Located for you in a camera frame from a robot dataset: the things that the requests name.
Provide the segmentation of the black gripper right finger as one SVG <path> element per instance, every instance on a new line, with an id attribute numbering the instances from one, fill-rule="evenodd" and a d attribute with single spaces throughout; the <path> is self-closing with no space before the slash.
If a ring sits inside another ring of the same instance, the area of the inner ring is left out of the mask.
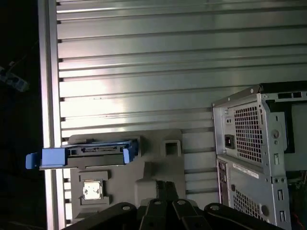
<path id="1" fill-rule="evenodd" d="M 173 182 L 166 182 L 170 202 L 170 227 L 179 230 L 278 230 L 279 227 L 219 203 L 210 203 L 204 210 L 191 201 L 180 199 Z"/>

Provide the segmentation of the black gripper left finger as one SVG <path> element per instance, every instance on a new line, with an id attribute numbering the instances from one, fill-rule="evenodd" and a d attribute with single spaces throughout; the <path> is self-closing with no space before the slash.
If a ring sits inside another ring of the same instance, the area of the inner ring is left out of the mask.
<path id="1" fill-rule="evenodd" d="M 136 207 L 118 203 L 70 226 L 66 230 L 164 230 L 166 217 L 166 182 L 156 181 L 156 198 L 147 198 Z"/>

